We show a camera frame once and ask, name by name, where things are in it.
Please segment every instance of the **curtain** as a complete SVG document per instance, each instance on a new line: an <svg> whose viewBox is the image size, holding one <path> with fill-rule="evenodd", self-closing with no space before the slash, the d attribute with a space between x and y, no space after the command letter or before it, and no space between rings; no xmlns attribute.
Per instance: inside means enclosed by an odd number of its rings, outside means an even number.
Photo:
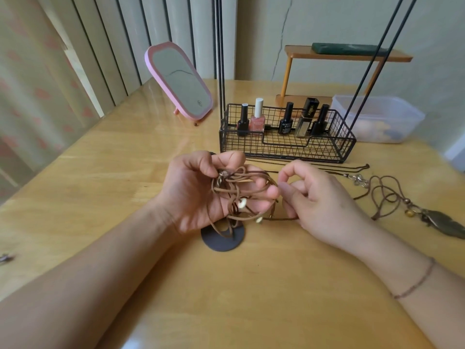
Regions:
<svg viewBox="0 0 465 349"><path fill-rule="evenodd" d="M0 204L99 116L37 0L0 0Z"/></svg>

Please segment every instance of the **nail polish bottle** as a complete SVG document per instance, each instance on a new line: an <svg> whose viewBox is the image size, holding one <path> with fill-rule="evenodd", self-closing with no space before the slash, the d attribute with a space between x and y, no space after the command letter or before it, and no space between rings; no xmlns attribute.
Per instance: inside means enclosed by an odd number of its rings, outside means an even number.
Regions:
<svg viewBox="0 0 465 349"><path fill-rule="evenodd" d="M255 113L250 118L249 131L263 132L263 130L264 130L263 99L257 98L255 100Z"/></svg>
<svg viewBox="0 0 465 349"><path fill-rule="evenodd" d="M307 98L305 101L304 108L302 109L302 113L300 115L299 121L295 126L294 135L296 137L304 138L307 134L308 129L310 128L311 121L315 116L319 105L319 101L316 98Z"/></svg>
<svg viewBox="0 0 465 349"><path fill-rule="evenodd" d="M242 104L240 108L240 120L237 122L237 135L238 136L247 136L249 133L249 119L247 118L247 111L249 109L249 105Z"/></svg>
<svg viewBox="0 0 465 349"><path fill-rule="evenodd" d="M328 114L329 110L329 105L328 104L323 104L320 109L320 114L318 117L318 120L313 123L313 126L311 127L311 135L312 136L319 136L322 135L325 131L326 124L326 115Z"/></svg>
<svg viewBox="0 0 465 349"><path fill-rule="evenodd" d="M294 103L291 101L288 101L286 104L286 111L284 111L284 117L279 122L278 134L288 134L291 131L292 122L293 122L293 120L291 119L291 116L292 116L293 109L294 109Z"/></svg>

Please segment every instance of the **pink mirror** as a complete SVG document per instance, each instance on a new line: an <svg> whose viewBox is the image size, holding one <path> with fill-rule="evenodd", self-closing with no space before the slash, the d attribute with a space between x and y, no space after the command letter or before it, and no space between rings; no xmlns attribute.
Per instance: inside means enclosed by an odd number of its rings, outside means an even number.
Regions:
<svg viewBox="0 0 465 349"><path fill-rule="evenodd" d="M168 41L149 47L145 61L176 111L197 121L212 109L212 94L186 53L175 43Z"/></svg>

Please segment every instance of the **wire basket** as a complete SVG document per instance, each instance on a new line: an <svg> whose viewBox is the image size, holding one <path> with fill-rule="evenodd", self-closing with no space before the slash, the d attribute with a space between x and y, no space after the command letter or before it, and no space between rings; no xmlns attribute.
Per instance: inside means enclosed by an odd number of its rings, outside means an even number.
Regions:
<svg viewBox="0 0 465 349"><path fill-rule="evenodd" d="M264 106L264 132L247 131L246 136L238 136L237 122L240 120L241 104L228 104L219 130L221 152L238 150L247 157L302 159L343 163L353 146L355 136L349 130L336 110L329 110L326 116L325 133L318 136L307 134L305 138L294 136L295 126L302 109L293 109L293 127L289 134L278 134L279 121L284 116L284 108ZM248 117L252 117L255 105L248 106Z"/></svg>

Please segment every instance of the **clear plastic container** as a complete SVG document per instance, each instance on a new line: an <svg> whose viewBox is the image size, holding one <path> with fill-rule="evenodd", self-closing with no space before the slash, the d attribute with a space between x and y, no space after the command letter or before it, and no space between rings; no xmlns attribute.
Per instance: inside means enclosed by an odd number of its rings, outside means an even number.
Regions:
<svg viewBox="0 0 465 349"><path fill-rule="evenodd" d="M331 109L339 111L342 117L352 100L351 95L335 95ZM347 116L350 127L362 103L363 96L357 97ZM361 142L400 143L425 118L425 114L398 97L368 97L352 132Z"/></svg>

